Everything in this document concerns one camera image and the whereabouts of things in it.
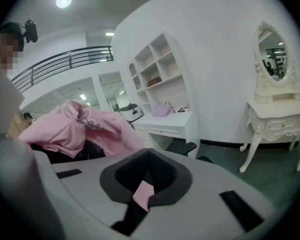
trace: black railing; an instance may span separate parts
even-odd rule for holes
[[[27,68],[12,79],[20,92],[58,73],[88,64],[113,61],[111,46],[92,46],[65,51]]]

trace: ceiling light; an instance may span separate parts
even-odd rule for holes
[[[66,8],[71,4],[72,0],[56,0],[55,4],[56,6],[58,6],[59,8]]]

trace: ornate mirror frame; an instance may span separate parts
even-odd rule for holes
[[[284,50],[287,57],[287,68],[284,77],[280,81],[274,80],[268,73],[259,47],[259,36],[264,31],[270,31],[278,35],[284,43]],[[253,50],[255,57],[255,69],[257,71],[257,85],[255,89],[255,99],[260,103],[269,103],[274,100],[275,96],[291,95],[293,99],[300,100],[300,88],[296,76],[294,59],[289,50],[289,46],[278,31],[264,20],[258,26],[254,39]]]

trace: black hair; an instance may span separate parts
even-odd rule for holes
[[[23,117],[25,120],[27,120],[27,118],[33,119],[33,117],[31,116],[31,114],[29,112],[23,113]]]
[[[0,27],[0,34],[10,34],[12,39],[18,41],[18,51],[24,50],[25,41],[21,27],[15,22],[8,22]]]

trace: pink jacket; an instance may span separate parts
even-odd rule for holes
[[[143,148],[139,135],[118,112],[99,111],[75,100],[40,117],[18,138],[72,158],[86,140],[101,147],[106,156]]]

